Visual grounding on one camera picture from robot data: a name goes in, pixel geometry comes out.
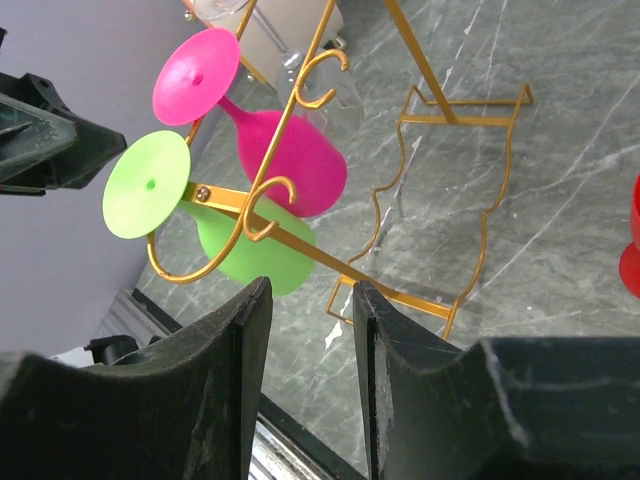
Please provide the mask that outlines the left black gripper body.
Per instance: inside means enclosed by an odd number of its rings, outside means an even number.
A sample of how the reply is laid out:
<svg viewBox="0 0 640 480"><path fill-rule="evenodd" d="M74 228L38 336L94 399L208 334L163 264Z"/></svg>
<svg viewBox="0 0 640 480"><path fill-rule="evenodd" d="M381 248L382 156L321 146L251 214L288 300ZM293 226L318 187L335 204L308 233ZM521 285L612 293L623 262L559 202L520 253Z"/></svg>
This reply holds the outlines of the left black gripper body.
<svg viewBox="0 0 640 480"><path fill-rule="evenodd" d="M26 73L1 75L1 193L43 195L63 183L65 106L53 83Z"/></svg>

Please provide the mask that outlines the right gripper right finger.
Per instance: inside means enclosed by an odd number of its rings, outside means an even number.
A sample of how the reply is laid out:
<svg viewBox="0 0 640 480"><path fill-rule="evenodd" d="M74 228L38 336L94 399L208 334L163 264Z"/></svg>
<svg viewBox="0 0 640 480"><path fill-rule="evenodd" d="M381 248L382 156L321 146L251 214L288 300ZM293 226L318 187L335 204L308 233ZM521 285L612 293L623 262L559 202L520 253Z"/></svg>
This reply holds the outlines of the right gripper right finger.
<svg viewBox="0 0 640 480"><path fill-rule="evenodd" d="M635 337L485 337L460 349L353 289L373 479L635 479Z"/></svg>

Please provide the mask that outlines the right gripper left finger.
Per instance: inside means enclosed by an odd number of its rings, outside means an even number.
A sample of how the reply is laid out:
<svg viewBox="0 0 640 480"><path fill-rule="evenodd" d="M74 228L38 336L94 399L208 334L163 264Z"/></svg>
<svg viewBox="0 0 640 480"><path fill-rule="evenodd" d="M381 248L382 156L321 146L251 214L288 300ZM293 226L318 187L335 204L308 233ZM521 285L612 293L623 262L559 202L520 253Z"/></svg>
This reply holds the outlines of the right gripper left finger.
<svg viewBox="0 0 640 480"><path fill-rule="evenodd" d="M5 479L244 479L273 313L259 277L112 365L1 356Z"/></svg>

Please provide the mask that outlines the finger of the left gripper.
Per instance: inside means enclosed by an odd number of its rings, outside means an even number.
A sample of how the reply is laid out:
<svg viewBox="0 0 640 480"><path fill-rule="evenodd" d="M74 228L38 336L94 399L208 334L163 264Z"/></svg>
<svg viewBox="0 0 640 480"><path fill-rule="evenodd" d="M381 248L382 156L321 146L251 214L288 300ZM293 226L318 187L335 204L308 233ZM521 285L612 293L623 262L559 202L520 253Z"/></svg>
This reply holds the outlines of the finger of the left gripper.
<svg viewBox="0 0 640 480"><path fill-rule="evenodd" d="M123 134L81 118L72 112L57 112L70 120L77 140L54 155L48 162L50 173L46 189L85 188L114 157L124 152L127 142Z"/></svg>

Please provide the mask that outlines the green plastic wine glass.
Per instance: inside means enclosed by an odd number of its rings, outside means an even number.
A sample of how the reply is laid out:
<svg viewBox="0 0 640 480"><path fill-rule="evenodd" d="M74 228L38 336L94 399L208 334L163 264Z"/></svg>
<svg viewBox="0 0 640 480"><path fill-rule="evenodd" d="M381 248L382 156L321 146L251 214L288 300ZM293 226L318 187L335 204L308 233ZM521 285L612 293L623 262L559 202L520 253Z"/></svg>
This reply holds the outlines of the green plastic wine glass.
<svg viewBox="0 0 640 480"><path fill-rule="evenodd" d="M190 173L191 154L181 135L160 130L141 137L123 153L106 183L102 211L107 228L123 239L141 238L179 208L196 221L200 244L213 258L227 243L235 220L183 199ZM313 259L272 238L253 242L244 234L217 267L243 285L266 276L275 296L297 290L313 268Z"/></svg>

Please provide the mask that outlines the pink plastic wine glass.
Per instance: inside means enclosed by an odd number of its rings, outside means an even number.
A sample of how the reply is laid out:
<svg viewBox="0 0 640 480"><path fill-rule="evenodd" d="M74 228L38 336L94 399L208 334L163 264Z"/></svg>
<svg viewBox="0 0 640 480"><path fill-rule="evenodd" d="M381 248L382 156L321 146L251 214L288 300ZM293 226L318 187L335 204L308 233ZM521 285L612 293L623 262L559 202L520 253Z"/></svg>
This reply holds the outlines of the pink plastic wine glass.
<svg viewBox="0 0 640 480"><path fill-rule="evenodd" d="M243 110L227 97L240 57L240 43L229 30L210 28L191 36L162 67L153 89L152 107L158 120L170 126L186 125L221 108L235 124L238 156L253 181L282 112ZM329 210L341 197L347 164L342 153L314 125L293 114L265 174L267 179L277 176L294 183L297 200L289 202L284 186L270 188L266 196L297 217L314 217Z"/></svg>

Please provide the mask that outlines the red plastic wine glass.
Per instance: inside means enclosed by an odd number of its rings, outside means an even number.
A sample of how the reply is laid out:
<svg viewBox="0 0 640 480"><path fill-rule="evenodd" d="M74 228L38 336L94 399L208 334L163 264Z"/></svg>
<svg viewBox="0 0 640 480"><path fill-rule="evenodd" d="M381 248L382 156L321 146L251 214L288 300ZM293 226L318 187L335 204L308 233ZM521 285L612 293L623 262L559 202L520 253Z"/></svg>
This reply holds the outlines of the red plastic wine glass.
<svg viewBox="0 0 640 480"><path fill-rule="evenodd" d="M635 297L640 296L639 271L639 187L640 177L637 177L631 196L630 204L630 233L631 242L622 252L619 259L619 276L629 292Z"/></svg>

